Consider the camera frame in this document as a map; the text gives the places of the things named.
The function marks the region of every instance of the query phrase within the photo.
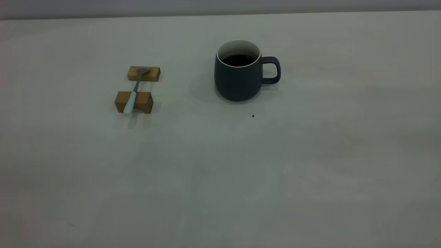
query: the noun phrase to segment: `mug handle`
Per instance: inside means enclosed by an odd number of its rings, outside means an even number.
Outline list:
[[[277,83],[280,80],[280,63],[279,60],[276,57],[263,57],[262,58],[262,64],[275,64],[277,68],[277,76],[273,78],[263,78],[263,84],[273,84]]]

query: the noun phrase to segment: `mug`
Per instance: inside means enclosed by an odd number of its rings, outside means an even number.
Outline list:
[[[227,64],[227,58],[234,55],[243,55],[245,58],[249,58],[249,64],[241,66]],[[274,78],[263,77],[263,64],[268,63],[275,64],[277,67],[277,76]],[[218,92],[230,101],[251,99],[259,92],[262,84],[273,84],[279,80],[279,60],[275,57],[262,57],[260,49],[250,41],[228,41],[216,53],[214,82]]]

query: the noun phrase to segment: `table surface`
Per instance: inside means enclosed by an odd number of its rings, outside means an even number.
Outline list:
[[[440,23],[441,11],[1,21],[0,244],[439,247]],[[282,69],[247,102],[214,88],[216,49],[235,38]],[[161,68],[140,85],[151,114],[114,105],[133,65]]]

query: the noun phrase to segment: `wooden block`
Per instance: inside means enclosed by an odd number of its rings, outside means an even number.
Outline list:
[[[118,112],[122,113],[124,111],[124,107],[129,100],[131,91],[119,91],[118,95],[115,99],[115,106],[118,109]],[[135,105],[133,108],[140,109],[144,111],[146,114],[150,114],[152,112],[153,107],[153,98],[150,92],[137,92]]]
[[[141,67],[147,67],[150,69],[146,74],[143,74],[141,76],[141,81],[154,81],[157,82],[159,80],[159,75],[161,74],[161,70],[159,67],[148,67],[148,66],[130,66],[129,72],[127,73],[127,78],[130,81],[137,81],[138,80],[138,74],[136,73],[136,70],[138,70]]]

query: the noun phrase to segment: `mug rim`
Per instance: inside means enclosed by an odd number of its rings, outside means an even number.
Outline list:
[[[230,42],[232,42],[232,41],[245,41],[245,42],[249,42],[249,43],[255,45],[255,46],[257,47],[257,49],[259,50],[259,56],[257,57],[257,59],[256,59],[253,63],[251,63],[251,64],[247,64],[247,65],[244,65],[244,66],[232,66],[232,65],[229,65],[229,64],[225,64],[225,63],[219,58],[219,50],[222,48],[222,46],[224,46],[225,44],[230,43]],[[251,41],[241,40],[241,39],[235,39],[235,40],[227,41],[227,42],[225,42],[224,44],[222,44],[222,45],[217,49],[217,51],[216,51],[216,58],[217,58],[217,60],[219,60],[222,64],[224,64],[224,65],[226,65],[226,66],[228,66],[228,67],[232,67],[232,68],[244,68],[244,67],[251,66],[251,65],[253,65],[254,63],[256,63],[256,62],[260,59],[261,56],[262,56],[262,52],[260,51],[260,48],[259,48],[256,44],[254,44],[254,43],[251,42]]]

